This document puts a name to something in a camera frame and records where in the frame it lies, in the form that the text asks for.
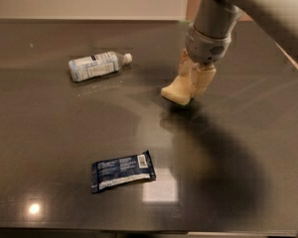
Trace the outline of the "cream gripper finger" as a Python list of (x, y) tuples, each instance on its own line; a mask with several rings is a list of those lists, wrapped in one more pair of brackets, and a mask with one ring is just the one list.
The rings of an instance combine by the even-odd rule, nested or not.
[(187, 50), (183, 49), (178, 69), (178, 75), (181, 79), (186, 79), (190, 83), (193, 82), (193, 68), (196, 64), (189, 57)]
[(192, 90), (191, 97), (202, 95), (213, 80), (217, 70), (212, 63), (195, 64), (191, 71)]

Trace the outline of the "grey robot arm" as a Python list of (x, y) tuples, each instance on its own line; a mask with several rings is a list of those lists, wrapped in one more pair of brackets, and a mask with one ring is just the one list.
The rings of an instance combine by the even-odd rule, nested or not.
[(298, 63), (298, 0), (202, 0), (172, 83), (183, 103), (207, 89), (216, 73), (214, 62), (224, 57), (242, 14)]

